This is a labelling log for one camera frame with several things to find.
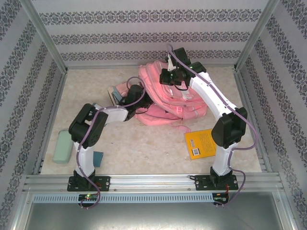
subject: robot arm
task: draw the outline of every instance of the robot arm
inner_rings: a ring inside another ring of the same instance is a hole
[[[160,83],[181,85],[181,82],[184,81],[185,85],[191,87],[201,96],[213,112],[217,123],[212,129],[212,138],[217,144],[217,149],[215,161],[210,170],[210,180],[217,187],[218,184],[223,184],[232,175],[232,171],[228,167],[229,155],[231,150],[237,146],[246,130],[246,123],[229,108],[235,110],[244,118],[247,118],[247,111],[244,107],[237,108],[231,103],[212,82],[204,66],[199,62],[190,62],[184,48],[176,49],[173,53],[181,63],[193,69],[203,79],[191,73],[174,57],[168,55],[168,69],[162,70]]]
[[[152,100],[147,93],[144,93],[144,96],[141,98],[143,90],[143,87],[140,85],[131,85],[127,96],[123,98],[123,101],[121,101],[118,106],[106,107],[99,112],[88,137],[80,147],[79,151],[79,164],[81,165],[82,171],[86,177],[94,178],[93,146],[99,140],[104,126],[115,121],[127,121],[134,116],[137,109],[141,107],[148,108],[151,105]],[[69,133],[71,134],[71,139],[73,140],[77,151],[90,127],[88,123],[92,121],[99,109],[102,109],[102,107],[97,104],[85,104],[70,125]],[[83,173],[77,165],[74,171],[74,177],[77,184],[83,184],[83,187],[89,188],[91,185],[87,180],[85,180]]]

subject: light green block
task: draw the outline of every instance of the light green block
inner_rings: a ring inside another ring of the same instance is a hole
[[[53,162],[58,164],[67,164],[71,158],[71,149],[73,141],[68,130],[59,132],[56,150],[53,155]]]

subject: pink backpack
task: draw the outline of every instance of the pink backpack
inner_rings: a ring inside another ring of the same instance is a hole
[[[168,64],[161,61],[139,67],[139,77],[144,81],[146,92],[153,101],[148,110],[138,109],[134,116],[145,125],[171,125],[176,121],[204,116],[207,112],[207,104],[193,89],[180,91],[174,86],[160,84],[161,71],[167,69],[167,67]],[[116,88],[122,96],[127,95],[126,83],[122,83]],[[184,82],[182,82],[181,88],[186,88]],[[177,126],[177,128],[187,132],[190,131],[184,126]]]

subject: barcode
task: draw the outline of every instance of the barcode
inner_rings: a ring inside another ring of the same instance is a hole
[[[191,141],[192,148],[195,148],[194,141],[192,139],[190,141]]]
[[[199,149],[192,149],[193,151],[193,156],[200,155],[200,150]]]

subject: blue sponge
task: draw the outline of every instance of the blue sponge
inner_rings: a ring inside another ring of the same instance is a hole
[[[94,167],[100,167],[103,156],[104,156],[103,152],[94,151],[94,157],[93,157]]]

